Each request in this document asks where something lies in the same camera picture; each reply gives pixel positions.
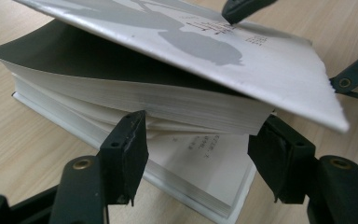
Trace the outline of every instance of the table surface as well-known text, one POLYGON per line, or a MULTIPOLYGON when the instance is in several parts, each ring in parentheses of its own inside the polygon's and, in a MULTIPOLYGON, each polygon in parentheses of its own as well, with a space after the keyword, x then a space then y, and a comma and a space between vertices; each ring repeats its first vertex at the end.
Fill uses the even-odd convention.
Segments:
MULTIPOLYGON (((223 0, 189 0, 221 11, 223 0)), ((0 0, 0 45, 32 32, 51 18, 8 0, 0 0)), ((280 0, 249 18, 312 41, 328 76, 358 59, 358 0, 280 0)), ((0 64, 0 194, 10 204, 57 185, 71 159, 97 151, 10 95, 14 83, 0 64)), ((351 124, 334 133, 297 116, 279 116, 317 148, 317 158, 338 155, 358 163, 358 100, 338 95, 351 124)), ((306 205, 274 203, 259 174, 251 186, 238 223, 308 223, 306 205)), ((209 223, 210 220, 142 180, 135 206, 110 206, 118 223, 209 223)))

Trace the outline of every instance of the metal screw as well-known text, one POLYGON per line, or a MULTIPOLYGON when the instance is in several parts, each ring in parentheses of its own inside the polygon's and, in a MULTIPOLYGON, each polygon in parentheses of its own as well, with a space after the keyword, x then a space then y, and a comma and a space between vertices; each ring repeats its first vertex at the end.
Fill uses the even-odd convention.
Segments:
POLYGON ((73 167, 74 167, 75 170, 83 170, 83 169, 86 169, 86 168, 90 167, 91 165, 92 165, 91 160, 84 159, 84 160, 75 162, 73 167))
POLYGON ((351 169, 351 165, 349 163, 340 159, 333 158, 330 160, 330 163, 339 169, 343 169, 343 170, 351 169))
POLYGON ((347 77, 344 77, 339 80, 338 85, 341 88, 348 88, 351 85, 351 80, 348 79, 347 77))

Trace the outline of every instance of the thick book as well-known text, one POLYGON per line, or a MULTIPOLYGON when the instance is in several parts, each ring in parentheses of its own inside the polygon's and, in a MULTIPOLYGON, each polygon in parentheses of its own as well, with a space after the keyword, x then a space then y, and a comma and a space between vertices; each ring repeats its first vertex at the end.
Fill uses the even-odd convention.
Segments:
POLYGON ((0 47, 13 96, 96 148, 145 110, 145 178, 215 222, 237 219, 274 107, 348 130, 303 38, 176 0, 19 2, 56 20, 0 47))
MULTIPOLYGON (((14 80, 13 97, 93 147, 114 128, 62 104, 57 92, 15 74, 14 80)), ((235 223, 255 176, 248 140, 247 134, 147 130, 144 179, 216 223, 235 223)))

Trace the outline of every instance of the gray map print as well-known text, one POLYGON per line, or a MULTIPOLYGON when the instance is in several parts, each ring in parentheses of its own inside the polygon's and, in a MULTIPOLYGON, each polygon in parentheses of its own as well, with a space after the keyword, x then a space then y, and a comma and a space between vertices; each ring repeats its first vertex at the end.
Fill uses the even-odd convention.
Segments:
POLYGON ((143 11, 133 9, 131 7, 126 7, 112 0, 99 0, 95 2, 89 0, 64 1, 67 3, 84 6, 84 8, 75 9, 70 7, 56 6, 49 2, 45 2, 44 4, 48 7, 62 8, 69 14, 78 15, 81 17, 89 17, 102 21, 111 21, 114 23, 121 23, 134 27, 162 30, 158 32, 162 38, 187 54, 210 61, 216 65, 241 64, 242 55, 233 46, 226 42, 211 38, 207 35, 201 35, 195 32, 181 31, 180 28, 184 27, 186 24, 166 16, 163 13, 154 11, 150 9, 149 6, 166 7, 171 10, 178 10, 193 14, 197 17, 204 17, 210 20, 215 20, 214 18, 211 18, 211 14, 207 10, 202 10, 197 7, 190 6, 189 4, 181 1, 170 1, 170 5, 167 6, 166 1, 164 0, 153 0, 153 2, 146 2, 143 0, 128 0, 137 4, 142 8, 143 11))

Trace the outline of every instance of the white book cover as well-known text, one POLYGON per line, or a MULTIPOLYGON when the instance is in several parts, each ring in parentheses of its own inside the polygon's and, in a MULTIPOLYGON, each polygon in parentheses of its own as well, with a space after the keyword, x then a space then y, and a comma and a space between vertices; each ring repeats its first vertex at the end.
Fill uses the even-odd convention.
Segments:
POLYGON ((178 0, 17 0, 339 132, 349 124, 308 40, 178 0))

